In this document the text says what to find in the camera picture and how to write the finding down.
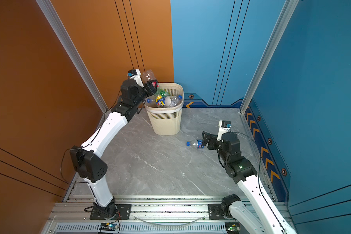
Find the small bottle red white label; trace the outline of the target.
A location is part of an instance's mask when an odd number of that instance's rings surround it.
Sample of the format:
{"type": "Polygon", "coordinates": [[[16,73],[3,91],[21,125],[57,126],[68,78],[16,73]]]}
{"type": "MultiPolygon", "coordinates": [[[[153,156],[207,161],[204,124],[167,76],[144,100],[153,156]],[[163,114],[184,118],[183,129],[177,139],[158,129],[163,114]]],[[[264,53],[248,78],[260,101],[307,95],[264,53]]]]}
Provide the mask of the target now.
{"type": "Polygon", "coordinates": [[[145,86],[145,84],[147,82],[150,82],[155,88],[157,88],[158,85],[158,80],[155,77],[155,74],[152,70],[147,70],[145,72],[143,72],[141,75],[141,80],[142,80],[142,84],[143,86],[145,86]]]}

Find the clear Pepsi water bottle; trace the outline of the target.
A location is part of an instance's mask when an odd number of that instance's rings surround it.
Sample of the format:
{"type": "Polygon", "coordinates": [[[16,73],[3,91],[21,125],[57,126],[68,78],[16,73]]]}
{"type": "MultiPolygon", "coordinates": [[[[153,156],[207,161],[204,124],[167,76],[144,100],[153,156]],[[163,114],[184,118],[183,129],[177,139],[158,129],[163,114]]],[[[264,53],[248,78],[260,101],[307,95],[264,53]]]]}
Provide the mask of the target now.
{"type": "Polygon", "coordinates": [[[194,148],[196,147],[198,149],[203,149],[204,148],[202,140],[187,141],[186,142],[186,146],[187,147],[194,147],[194,148]]]}

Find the green Sprite bottle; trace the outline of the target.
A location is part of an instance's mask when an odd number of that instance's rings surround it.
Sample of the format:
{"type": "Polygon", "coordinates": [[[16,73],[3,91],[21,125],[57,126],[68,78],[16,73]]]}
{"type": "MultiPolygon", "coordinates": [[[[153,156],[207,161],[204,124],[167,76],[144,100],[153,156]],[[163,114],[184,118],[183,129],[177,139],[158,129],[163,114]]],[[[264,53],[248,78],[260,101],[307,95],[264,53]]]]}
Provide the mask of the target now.
{"type": "Polygon", "coordinates": [[[157,89],[157,91],[155,92],[154,94],[154,97],[157,98],[157,99],[161,99],[163,97],[169,97],[170,94],[162,89],[157,89]]]}

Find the clear bottle blue yellow label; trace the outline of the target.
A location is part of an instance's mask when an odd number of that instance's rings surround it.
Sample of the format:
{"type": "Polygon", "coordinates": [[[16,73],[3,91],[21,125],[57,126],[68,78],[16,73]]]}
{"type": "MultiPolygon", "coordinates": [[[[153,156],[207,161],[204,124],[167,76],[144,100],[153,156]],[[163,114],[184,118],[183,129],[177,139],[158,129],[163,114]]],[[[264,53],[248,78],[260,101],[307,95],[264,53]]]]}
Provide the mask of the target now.
{"type": "Polygon", "coordinates": [[[166,99],[166,96],[153,95],[147,98],[146,105],[154,108],[163,108],[165,107],[165,99],[166,99]]]}

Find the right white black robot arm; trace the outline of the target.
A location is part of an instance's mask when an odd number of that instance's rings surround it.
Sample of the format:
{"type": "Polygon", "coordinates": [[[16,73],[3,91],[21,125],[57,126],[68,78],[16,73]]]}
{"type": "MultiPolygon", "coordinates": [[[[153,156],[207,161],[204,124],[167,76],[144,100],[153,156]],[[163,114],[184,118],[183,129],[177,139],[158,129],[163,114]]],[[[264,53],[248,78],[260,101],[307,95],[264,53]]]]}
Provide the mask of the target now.
{"type": "Polygon", "coordinates": [[[252,214],[241,198],[229,195],[222,199],[223,215],[237,220],[250,234],[296,234],[271,200],[252,163],[242,156],[240,141],[235,132],[222,135],[202,133],[202,145],[215,150],[226,173],[245,194],[256,214],[252,214]]]}

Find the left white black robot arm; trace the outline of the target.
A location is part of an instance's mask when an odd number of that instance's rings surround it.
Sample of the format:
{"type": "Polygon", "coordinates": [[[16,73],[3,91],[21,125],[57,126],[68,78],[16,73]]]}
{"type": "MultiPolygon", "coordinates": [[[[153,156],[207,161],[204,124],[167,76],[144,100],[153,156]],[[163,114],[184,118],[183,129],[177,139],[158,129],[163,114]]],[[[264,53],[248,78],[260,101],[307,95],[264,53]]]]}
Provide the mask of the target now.
{"type": "Polygon", "coordinates": [[[94,197],[92,210],[103,219],[114,218],[118,209],[106,180],[108,165],[101,157],[117,133],[140,112],[139,106],[157,90],[157,80],[149,80],[143,85],[139,85],[135,79],[125,80],[118,102],[109,110],[103,124],[81,146],[73,146],[69,150],[75,171],[94,197]]]}

